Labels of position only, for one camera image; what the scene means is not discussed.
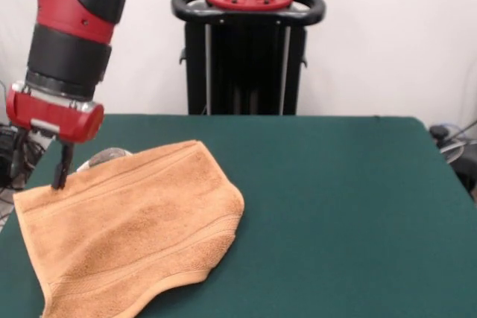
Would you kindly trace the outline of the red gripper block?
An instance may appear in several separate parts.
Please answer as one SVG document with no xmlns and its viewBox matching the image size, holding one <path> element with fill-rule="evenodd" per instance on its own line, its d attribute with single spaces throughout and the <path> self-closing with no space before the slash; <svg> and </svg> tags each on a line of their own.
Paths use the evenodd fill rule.
<svg viewBox="0 0 477 318">
<path fill-rule="evenodd" d="M 104 119 L 104 107 L 94 102 L 71 105 L 56 104 L 34 97 L 26 92 L 11 89 L 7 95 L 7 116 L 19 128 L 14 140 L 13 172 L 24 168 L 24 145 L 27 130 L 44 130 L 67 141 L 62 143 L 60 161 L 51 184 L 53 189 L 64 189 L 71 168 L 74 147 L 72 143 L 84 143 L 93 139 Z"/>
</svg>

